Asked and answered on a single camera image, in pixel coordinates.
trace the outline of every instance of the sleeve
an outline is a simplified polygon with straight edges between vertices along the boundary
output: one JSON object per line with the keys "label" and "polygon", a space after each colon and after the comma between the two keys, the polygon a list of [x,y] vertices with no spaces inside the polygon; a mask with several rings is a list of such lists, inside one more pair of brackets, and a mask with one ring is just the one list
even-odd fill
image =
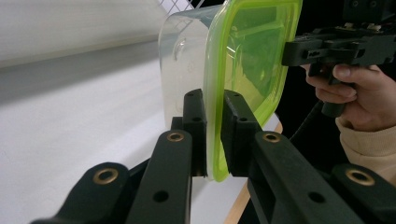
{"label": "sleeve", "polygon": [[340,118],[335,123],[349,161],[371,169],[396,187],[396,126],[365,133],[350,129]]}

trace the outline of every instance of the transparent plastic container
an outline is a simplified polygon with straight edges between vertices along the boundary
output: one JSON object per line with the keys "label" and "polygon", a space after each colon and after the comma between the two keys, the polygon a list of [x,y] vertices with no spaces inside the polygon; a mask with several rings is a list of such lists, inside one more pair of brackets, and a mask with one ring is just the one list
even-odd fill
{"label": "transparent plastic container", "polygon": [[203,90],[209,178],[222,181],[229,173],[220,141],[224,90],[241,93],[261,126],[274,114],[288,70],[283,47],[295,36],[302,1],[225,1],[165,22],[159,40],[165,119],[170,126],[182,115],[184,94]]}
{"label": "transparent plastic container", "polygon": [[159,36],[161,81],[166,127],[183,115],[183,96],[204,87],[205,50],[209,27],[221,6],[172,14]]}

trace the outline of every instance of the finger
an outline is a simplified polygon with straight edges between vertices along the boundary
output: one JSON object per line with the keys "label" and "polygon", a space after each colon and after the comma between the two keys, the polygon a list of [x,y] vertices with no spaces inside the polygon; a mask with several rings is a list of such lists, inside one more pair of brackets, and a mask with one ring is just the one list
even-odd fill
{"label": "finger", "polygon": [[300,65],[303,69],[305,69],[305,72],[308,74],[309,68],[311,67],[311,64],[303,64]]}
{"label": "finger", "polygon": [[357,99],[356,94],[349,97],[345,97],[319,88],[315,88],[315,94],[319,100],[329,103],[335,103],[335,104],[345,104]]}
{"label": "finger", "polygon": [[329,82],[324,77],[309,77],[306,76],[306,82],[317,89],[339,95],[341,97],[352,97],[356,95],[356,90],[344,84],[329,85]]}
{"label": "finger", "polygon": [[376,66],[349,66],[337,64],[332,70],[334,77],[347,83],[356,83],[367,90],[381,89],[387,83],[387,76]]}

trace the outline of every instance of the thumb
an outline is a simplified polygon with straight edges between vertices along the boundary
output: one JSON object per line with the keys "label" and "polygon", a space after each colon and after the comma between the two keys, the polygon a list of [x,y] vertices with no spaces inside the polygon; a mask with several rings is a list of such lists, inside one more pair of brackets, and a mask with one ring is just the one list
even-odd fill
{"label": "thumb", "polygon": [[355,83],[367,90],[378,89],[384,85],[385,74],[376,65],[360,67],[337,64],[332,74],[340,81]]}

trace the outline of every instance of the wire rack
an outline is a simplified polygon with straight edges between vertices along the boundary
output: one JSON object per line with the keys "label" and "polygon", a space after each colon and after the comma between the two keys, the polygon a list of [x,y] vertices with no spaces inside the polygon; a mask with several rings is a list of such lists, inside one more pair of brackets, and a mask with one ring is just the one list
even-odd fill
{"label": "wire rack", "polygon": [[200,0],[196,7],[194,7],[192,5],[192,0],[159,0],[160,4],[168,12],[168,15],[172,15],[179,11],[199,8],[204,1],[205,0]]}

